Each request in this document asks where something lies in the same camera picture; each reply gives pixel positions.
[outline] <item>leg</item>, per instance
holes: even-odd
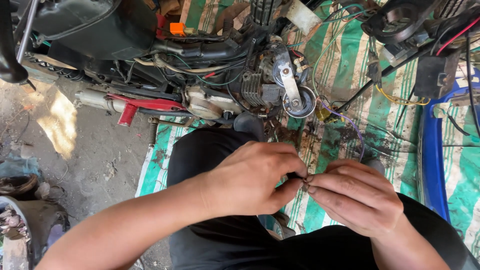
[[[233,129],[202,128],[174,144],[168,165],[167,186],[207,172],[253,135]],[[276,259],[279,242],[263,228],[256,216],[211,219],[175,232],[170,237],[173,268],[224,269],[234,264]]]
[[[398,197],[410,223],[437,250],[450,269],[462,269],[469,252],[455,229],[419,202],[403,194],[398,194]],[[359,265],[365,269],[376,269],[370,239],[345,226],[323,227],[282,242],[290,253],[295,254],[291,257],[299,258],[299,263],[308,269],[355,269]]]

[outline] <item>dirt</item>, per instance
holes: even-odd
[[[148,148],[148,116],[138,113],[131,127],[120,126],[119,114],[73,106],[74,93],[91,87],[87,84],[63,78],[52,86],[34,84],[37,92],[26,94],[19,86],[0,81],[0,160],[10,153],[20,155],[10,145],[16,140],[33,145],[45,180],[65,190],[59,203],[71,215],[72,226],[133,198]],[[33,107],[24,110],[25,106]],[[145,269],[170,269],[168,239],[147,250],[142,259]]]

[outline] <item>purple wire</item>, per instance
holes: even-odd
[[[350,122],[350,124],[352,124],[353,128],[357,131],[357,134],[359,135],[359,139],[360,139],[360,143],[361,143],[361,152],[360,152],[360,157],[359,157],[359,162],[360,162],[361,159],[363,158],[363,152],[365,151],[365,144],[364,144],[364,142],[363,142],[363,137],[361,136],[361,133],[360,133],[359,128],[357,128],[357,126],[353,123],[353,121],[352,121],[350,118],[348,118],[347,116],[342,115],[342,114],[340,114],[340,113],[338,113],[338,112],[336,112],[336,111],[328,108],[328,107],[325,105],[325,103],[324,103],[320,98],[319,98],[318,100],[322,103],[323,107],[324,107],[325,109],[327,109],[327,111],[329,111],[329,112],[331,112],[331,113],[333,113],[333,114],[336,114],[336,115],[338,115],[338,116],[340,116],[340,117],[343,117],[343,118],[347,119],[347,120]]]

